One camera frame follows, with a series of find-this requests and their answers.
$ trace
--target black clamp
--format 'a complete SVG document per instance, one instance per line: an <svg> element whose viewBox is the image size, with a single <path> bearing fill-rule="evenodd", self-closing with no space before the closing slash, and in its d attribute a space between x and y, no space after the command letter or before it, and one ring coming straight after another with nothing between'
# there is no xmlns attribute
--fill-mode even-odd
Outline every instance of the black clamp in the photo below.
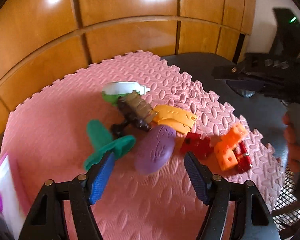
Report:
<svg viewBox="0 0 300 240"><path fill-rule="evenodd" d="M192 152L186 154L184 163L197 197L209 205L196 240L221 239L229 201L236 201L230 240L280 239L266 203L253 181L238 184L213 175Z"/></svg>
<svg viewBox="0 0 300 240"><path fill-rule="evenodd" d="M55 183L48 179L32 204L19 240L69 240L64 200L69 200L79 240L103 240L90 205L101 198L114 165L114 154L107 152L100 163L71 181Z"/></svg>

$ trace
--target screw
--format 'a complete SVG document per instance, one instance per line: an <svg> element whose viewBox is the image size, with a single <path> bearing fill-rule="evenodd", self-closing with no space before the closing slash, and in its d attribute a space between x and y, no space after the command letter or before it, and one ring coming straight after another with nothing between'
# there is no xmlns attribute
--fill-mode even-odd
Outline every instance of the screw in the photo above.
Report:
<svg viewBox="0 0 300 240"><path fill-rule="evenodd" d="M247 180L246 183L249 187L254 186L254 182L252 180Z"/></svg>
<svg viewBox="0 0 300 240"><path fill-rule="evenodd" d="M212 179L215 180L215 181L220 181L222 179L222 177L218 174L215 174L212 176Z"/></svg>
<svg viewBox="0 0 300 240"><path fill-rule="evenodd" d="M52 179L48 179L44 184L46 186L51 186L53 184L53 180Z"/></svg>
<svg viewBox="0 0 300 240"><path fill-rule="evenodd" d="M80 174L78 175L78 180L85 180L87 178L86 174Z"/></svg>

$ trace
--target purple oval toy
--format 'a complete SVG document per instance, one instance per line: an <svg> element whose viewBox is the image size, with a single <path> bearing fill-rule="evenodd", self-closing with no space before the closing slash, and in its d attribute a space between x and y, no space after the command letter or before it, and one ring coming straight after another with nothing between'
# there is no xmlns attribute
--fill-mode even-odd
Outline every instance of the purple oval toy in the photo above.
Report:
<svg viewBox="0 0 300 240"><path fill-rule="evenodd" d="M167 125L157 125L135 149L135 168L141 174L150 174L159 170L170 158L177 133Z"/></svg>

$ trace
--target wire mesh basket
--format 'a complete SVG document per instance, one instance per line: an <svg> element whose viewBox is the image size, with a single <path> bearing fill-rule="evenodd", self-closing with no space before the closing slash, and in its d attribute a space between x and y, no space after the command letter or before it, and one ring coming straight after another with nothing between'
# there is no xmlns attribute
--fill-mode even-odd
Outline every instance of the wire mesh basket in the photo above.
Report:
<svg viewBox="0 0 300 240"><path fill-rule="evenodd" d="M283 187L272 211L281 239L293 236L300 227L300 202L292 194L294 187L293 172L287 167Z"/></svg>

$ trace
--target wooden wall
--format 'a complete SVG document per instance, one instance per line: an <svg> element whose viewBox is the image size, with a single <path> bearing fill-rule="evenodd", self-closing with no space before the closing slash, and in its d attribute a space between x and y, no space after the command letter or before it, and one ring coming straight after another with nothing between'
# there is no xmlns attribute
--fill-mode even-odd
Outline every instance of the wooden wall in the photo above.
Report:
<svg viewBox="0 0 300 240"><path fill-rule="evenodd" d="M138 49L232 60L255 0L7 0L0 10L0 133L10 111L75 70Z"/></svg>

